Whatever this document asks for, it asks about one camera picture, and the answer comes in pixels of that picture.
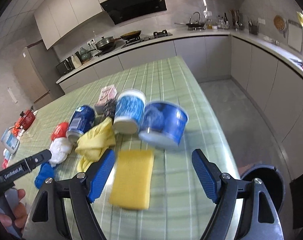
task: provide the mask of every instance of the pink box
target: pink box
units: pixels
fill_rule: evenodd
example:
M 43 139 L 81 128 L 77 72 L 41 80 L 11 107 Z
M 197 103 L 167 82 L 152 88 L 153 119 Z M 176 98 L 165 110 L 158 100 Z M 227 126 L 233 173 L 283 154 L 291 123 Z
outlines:
M 98 114 L 103 113 L 103 107 L 107 100 L 114 99 L 117 95 L 117 90 L 115 85 L 110 85 L 107 87 L 103 87 L 100 91 L 100 95 L 98 98 L 98 102 L 94 104 L 95 110 Z

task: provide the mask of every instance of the range hood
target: range hood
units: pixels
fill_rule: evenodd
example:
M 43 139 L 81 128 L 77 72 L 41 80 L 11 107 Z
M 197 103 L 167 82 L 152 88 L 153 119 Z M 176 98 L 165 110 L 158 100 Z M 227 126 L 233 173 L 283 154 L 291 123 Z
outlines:
M 165 0 L 107 0 L 101 6 L 115 24 L 167 10 Z

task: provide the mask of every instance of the white lid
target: white lid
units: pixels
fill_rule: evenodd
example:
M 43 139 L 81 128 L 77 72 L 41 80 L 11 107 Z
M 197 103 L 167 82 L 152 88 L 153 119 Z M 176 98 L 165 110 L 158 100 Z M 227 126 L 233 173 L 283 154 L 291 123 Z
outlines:
M 116 117 L 113 128 L 119 133 L 124 134 L 134 134 L 138 131 L 137 123 L 128 116 Z
M 175 143 L 173 139 L 167 137 L 165 134 L 151 130 L 149 132 L 147 131 L 148 130 L 141 131 L 138 135 L 139 139 L 156 147 L 165 149 L 178 147 L 178 144 Z
M 146 104 L 146 97 L 145 97 L 144 93 L 141 92 L 140 90 L 137 90 L 137 89 L 125 89 L 125 90 L 123 90 L 119 94 L 118 99 L 120 99 L 120 98 L 122 98 L 124 96 L 136 96 L 136 97 L 140 98 L 144 102 L 144 105 Z

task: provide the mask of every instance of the blue and white container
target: blue and white container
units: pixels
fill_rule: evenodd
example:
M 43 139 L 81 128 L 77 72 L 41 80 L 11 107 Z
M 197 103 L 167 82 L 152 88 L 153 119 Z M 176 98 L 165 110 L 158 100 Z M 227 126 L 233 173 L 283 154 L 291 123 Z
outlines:
M 79 137 L 87 133 L 94 124 L 95 111 L 90 106 L 84 105 L 77 108 L 69 122 L 69 127 L 66 132 L 68 140 L 77 144 Z
M 9 129 L 6 129 L 6 131 L 3 133 L 1 142 L 11 155 L 17 151 L 19 146 L 19 140 L 11 133 Z
M 152 101 L 145 107 L 139 138 L 161 148 L 178 147 L 188 115 L 180 106 L 166 101 Z
M 125 134 L 138 132 L 145 104 L 146 97 L 143 92 L 136 89 L 122 91 L 117 99 L 114 129 Z

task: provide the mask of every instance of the blue cloth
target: blue cloth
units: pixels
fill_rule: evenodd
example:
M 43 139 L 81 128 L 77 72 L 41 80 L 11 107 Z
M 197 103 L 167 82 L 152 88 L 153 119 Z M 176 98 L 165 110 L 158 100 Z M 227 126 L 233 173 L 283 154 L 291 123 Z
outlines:
M 38 175 L 35 178 L 35 186 L 38 189 L 40 189 L 41 186 L 43 185 L 45 179 L 53 178 L 53 177 L 54 177 L 54 168 L 52 168 L 52 166 L 50 166 L 50 164 L 48 162 L 43 163 L 41 165 Z

